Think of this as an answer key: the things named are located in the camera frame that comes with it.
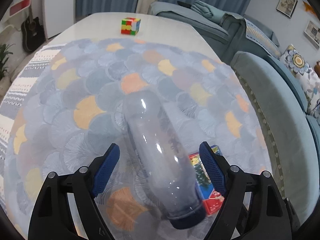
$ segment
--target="framed picture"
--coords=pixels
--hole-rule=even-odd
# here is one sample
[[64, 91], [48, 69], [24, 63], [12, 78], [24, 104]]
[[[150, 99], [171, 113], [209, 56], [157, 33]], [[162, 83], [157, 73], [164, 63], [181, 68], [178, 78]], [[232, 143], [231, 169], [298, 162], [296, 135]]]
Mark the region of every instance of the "framed picture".
[[280, 0], [277, 6], [277, 11], [291, 18], [298, 0]]
[[320, 47], [320, 28], [312, 21], [309, 21], [304, 34], [316, 48]]

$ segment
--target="water bottle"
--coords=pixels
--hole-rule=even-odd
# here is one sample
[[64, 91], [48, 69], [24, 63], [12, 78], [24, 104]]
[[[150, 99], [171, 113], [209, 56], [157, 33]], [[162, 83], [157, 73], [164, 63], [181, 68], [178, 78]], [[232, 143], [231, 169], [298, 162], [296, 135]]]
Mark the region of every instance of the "water bottle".
[[150, 90], [128, 94], [123, 112], [141, 169], [173, 227], [201, 222], [206, 211], [195, 170], [157, 95]]

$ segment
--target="textured blue pad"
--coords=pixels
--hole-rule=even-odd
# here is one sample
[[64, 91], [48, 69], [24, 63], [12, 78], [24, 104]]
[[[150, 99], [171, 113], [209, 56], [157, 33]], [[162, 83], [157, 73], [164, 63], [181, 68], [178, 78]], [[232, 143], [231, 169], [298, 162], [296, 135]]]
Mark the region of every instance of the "textured blue pad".
[[221, 193], [221, 195], [224, 195], [227, 191], [225, 176], [211, 154], [214, 154], [211, 149], [209, 151], [204, 143], [200, 144], [199, 156], [202, 164], [211, 180], [214, 189]]
[[98, 171], [93, 178], [93, 187], [91, 193], [94, 197], [102, 193], [110, 179], [110, 176], [119, 160], [120, 149], [115, 145], [110, 151], [109, 155], [105, 158]]

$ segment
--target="rubik's cube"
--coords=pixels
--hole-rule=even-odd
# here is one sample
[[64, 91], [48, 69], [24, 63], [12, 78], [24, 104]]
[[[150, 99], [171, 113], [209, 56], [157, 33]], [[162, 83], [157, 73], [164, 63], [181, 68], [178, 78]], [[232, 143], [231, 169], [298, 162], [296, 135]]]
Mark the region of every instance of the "rubik's cube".
[[121, 23], [121, 33], [136, 35], [139, 31], [141, 19], [138, 18], [125, 18]]

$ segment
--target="flower pattern on pillow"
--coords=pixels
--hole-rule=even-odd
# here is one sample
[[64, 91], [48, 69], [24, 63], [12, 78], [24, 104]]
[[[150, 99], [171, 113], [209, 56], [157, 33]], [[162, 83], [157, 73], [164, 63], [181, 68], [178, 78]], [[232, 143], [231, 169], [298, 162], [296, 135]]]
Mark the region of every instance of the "flower pattern on pillow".
[[288, 46], [279, 60], [299, 81], [308, 101], [307, 113], [315, 118], [319, 115], [320, 123], [320, 78], [293, 45]]

